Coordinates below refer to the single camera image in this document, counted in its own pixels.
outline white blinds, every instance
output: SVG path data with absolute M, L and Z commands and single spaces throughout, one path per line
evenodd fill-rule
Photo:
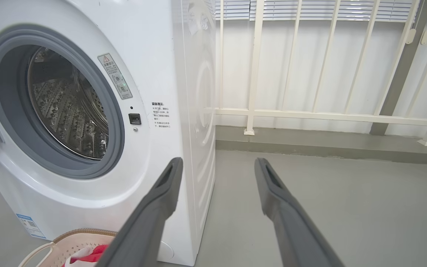
M 249 0 L 224 0 L 224 20 L 249 20 Z M 215 2 L 215 19 L 220 20 L 220 0 Z
M 213 18 L 214 20 L 220 20 L 220 17 L 218 17 L 218 18 L 217 18 L 217 17 L 215 16 L 215 13 L 216 13 L 216 8 L 215 8 L 216 2 L 217 2 L 217 1 L 215 1 L 215 0 L 204 0 L 204 3 L 205 3 L 205 5 L 206 5 L 207 9 L 209 10 L 209 12 L 210 12 L 210 14 L 211 14 L 212 18 Z
M 301 20 L 331 20 L 334 0 L 303 0 Z M 376 20 L 379 22 L 405 22 L 412 0 L 382 0 Z M 338 20 L 369 20 L 372 0 L 341 0 Z M 294 20 L 297 0 L 265 0 L 263 20 Z M 224 2 L 225 20 L 255 20 L 256 0 Z M 220 20 L 220 0 L 216 2 L 217 20 Z

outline plastic laundry basket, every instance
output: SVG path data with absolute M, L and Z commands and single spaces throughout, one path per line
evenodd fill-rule
M 37 267 L 61 267 L 68 257 L 84 247 L 97 245 L 108 245 L 117 233 L 112 231 L 97 229 L 78 229 L 67 232 L 53 242 L 41 245 L 33 250 L 22 260 L 19 267 L 24 267 L 35 255 L 46 248 L 50 248 L 49 253 L 42 259 Z

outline white wall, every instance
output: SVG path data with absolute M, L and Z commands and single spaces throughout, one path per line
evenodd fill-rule
M 263 22 L 256 109 L 281 109 L 294 32 L 293 21 Z M 325 66 L 318 112 L 343 113 L 368 22 L 337 22 L 331 53 Z M 372 114 L 392 68 L 403 23 L 376 22 L 350 113 Z M 217 42 L 220 40 L 217 27 Z M 328 21 L 301 21 L 285 110 L 311 111 L 330 29 Z M 224 22 L 224 79 L 222 108 L 248 108 L 254 22 Z M 217 45 L 217 63 L 219 45 Z M 404 115 L 427 60 L 427 45 L 418 48 L 394 115 Z M 413 117 L 427 118 L 427 82 Z M 217 115 L 218 125 L 246 126 L 245 116 Z M 255 117 L 254 127 L 370 131 L 371 123 Z M 390 125 L 387 135 L 422 136 L 427 127 Z

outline white washing machine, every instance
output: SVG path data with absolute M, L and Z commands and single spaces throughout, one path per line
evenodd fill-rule
M 159 260 L 194 265 L 215 183 L 202 0 L 0 0 L 0 192 L 30 235 L 117 231 L 173 157 Z

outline blue label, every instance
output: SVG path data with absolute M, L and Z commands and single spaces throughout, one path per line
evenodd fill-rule
M 46 239 L 45 235 L 41 232 L 39 227 L 37 227 L 36 223 L 34 222 L 34 220 L 32 220 L 31 217 L 17 213 L 16 215 L 30 235 L 32 235 L 33 237 Z

